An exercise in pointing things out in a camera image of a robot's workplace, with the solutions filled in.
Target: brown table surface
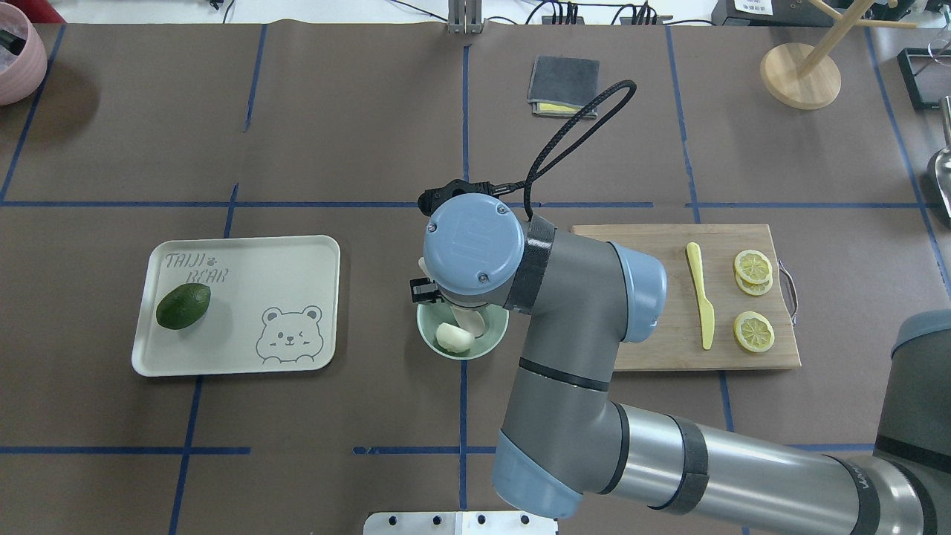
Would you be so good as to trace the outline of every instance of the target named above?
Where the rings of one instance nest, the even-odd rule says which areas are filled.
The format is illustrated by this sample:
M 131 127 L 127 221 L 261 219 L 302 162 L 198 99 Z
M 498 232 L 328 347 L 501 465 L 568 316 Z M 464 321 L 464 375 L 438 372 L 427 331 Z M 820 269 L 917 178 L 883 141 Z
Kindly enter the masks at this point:
M 377 511 L 508 509 L 492 452 L 528 318 L 485 357 L 443 359 L 416 332 L 407 281 L 422 190 L 520 180 L 560 125 L 525 102 L 539 54 L 596 59 L 602 87 L 639 89 L 536 184 L 537 213 L 561 228 L 768 223 L 799 290 L 802 368 L 619 372 L 614 401 L 867 454 L 901 322 L 949 306 L 951 234 L 922 180 L 940 120 L 911 108 L 895 61 L 930 31 L 853 30 L 831 54 L 839 98 L 802 112 L 768 95 L 759 61 L 822 30 L 39 30 L 48 79 L 0 108 L 6 534 L 360 533 Z M 133 371 L 151 250 L 301 234 L 342 250 L 328 367 Z M 741 528 L 588 496 L 560 531 Z

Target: black tape band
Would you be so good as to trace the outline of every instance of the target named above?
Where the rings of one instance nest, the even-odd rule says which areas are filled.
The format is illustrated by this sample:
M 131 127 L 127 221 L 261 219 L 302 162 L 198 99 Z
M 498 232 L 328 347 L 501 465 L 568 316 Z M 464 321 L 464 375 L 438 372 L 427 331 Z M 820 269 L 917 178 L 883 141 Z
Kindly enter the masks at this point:
M 882 504 L 879 503 L 879 493 L 875 490 L 872 479 L 855 463 L 831 455 L 826 457 L 834 459 L 845 468 L 848 475 L 852 476 L 855 489 L 859 493 L 859 518 L 855 520 L 855 527 L 850 535 L 875 535 L 882 519 Z
M 918 463 L 939 472 L 951 474 L 951 455 L 945 455 L 926 447 L 915 446 L 907 442 L 879 435 L 875 439 L 875 449 Z
M 686 515 L 691 512 L 707 492 L 709 483 L 709 455 L 704 432 L 694 422 L 670 417 L 680 427 L 680 438 L 684 442 L 684 472 L 680 476 L 680 485 L 670 500 L 651 509 L 663 510 L 674 515 Z
M 587 388 L 588 390 L 597 390 L 599 392 L 607 392 L 608 387 L 611 386 L 611 383 L 605 383 L 604 381 L 595 381 L 594 379 L 588 379 L 587 377 L 581 377 L 580 375 L 574 375 L 573 373 L 568 373 L 566 371 L 561 371 L 560 369 L 554 369 L 553 367 L 547 367 L 536 362 L 532 362 L 525 357 L 522 357 L 518 360 L 518 367 L 529 370 L 531 373 L 537 373 L 542 377 L 548 377 L 549 379 L 554 379 L 560 383 L 565 383 L 571 386 L 581 386 L 582 388 Z
M 534 300 L 541 289 L 541 281 L 545 278 L 548 260 L 552 256 L 553 243 L 554 225 L 539 215 L 533 217 L 529 222 L 522 261 L 515 270 L 505 308 L 522 314 L 532 313 Z

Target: pink pot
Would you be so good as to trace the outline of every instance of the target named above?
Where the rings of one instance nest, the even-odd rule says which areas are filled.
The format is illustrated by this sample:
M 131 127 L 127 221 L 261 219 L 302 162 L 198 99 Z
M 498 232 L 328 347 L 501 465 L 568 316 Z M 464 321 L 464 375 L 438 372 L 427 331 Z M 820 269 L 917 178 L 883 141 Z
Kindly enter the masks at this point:
M 23 35 L 22 28 L 28 29 L 27 35 Z M 0 67 L 0 106 L 5 106 L 23 100 L 40 87 L 47 74 L 47 50 L 27 16 L 10 4 L 0 3 L 0 29 L 27 40 L 13 63 L 5 69 Z

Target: wooden mug tree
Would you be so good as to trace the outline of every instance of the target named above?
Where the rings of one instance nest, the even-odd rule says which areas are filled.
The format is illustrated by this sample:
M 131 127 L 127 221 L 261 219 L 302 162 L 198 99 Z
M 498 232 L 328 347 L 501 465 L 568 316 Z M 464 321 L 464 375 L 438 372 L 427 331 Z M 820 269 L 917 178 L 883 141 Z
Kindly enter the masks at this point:
M 875 0 L 855 0 L 844 14 L 823 0 L 809 2 L 836 19 L 815 48 L 805 43 L 785 43 L 767 52 L 760 63 L 760 77 L 769 94 L 797 109 L 819 109 L 832 104 L 842 88 L 842 75 L 828 54 L 853 26 L 915 28 L 911 23 L 862 20 Z M 889 0 L 894 8 L 898 0 Z

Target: wooden cutting board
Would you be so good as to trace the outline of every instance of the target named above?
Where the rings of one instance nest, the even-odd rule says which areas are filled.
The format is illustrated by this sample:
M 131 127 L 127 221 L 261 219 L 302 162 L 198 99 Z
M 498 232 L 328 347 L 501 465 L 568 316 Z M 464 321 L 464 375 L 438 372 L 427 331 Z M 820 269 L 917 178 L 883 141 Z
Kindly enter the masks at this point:
M 780 273 L 769 225 L 582 225 L 572 232 L 645 252 L 667 270 L 667 303 L 657 329 L 640 344 L 621 344 L 615 370 L 792 369 L 800 367 L 799 349 L 780 289 Z M 700 345 L 700 313 L 690 278 L 686 247 L 700 245 L 707 297 L 716 313 L 710 350 Z M 733 259 L 744 249 L 762 251 L 773 266 L 773 288 L 753 297 L 736 286 Z M 733 320 L 753 310 L 767 317 L 776 333 L 764 353 L 742 349 L 733 336 Z

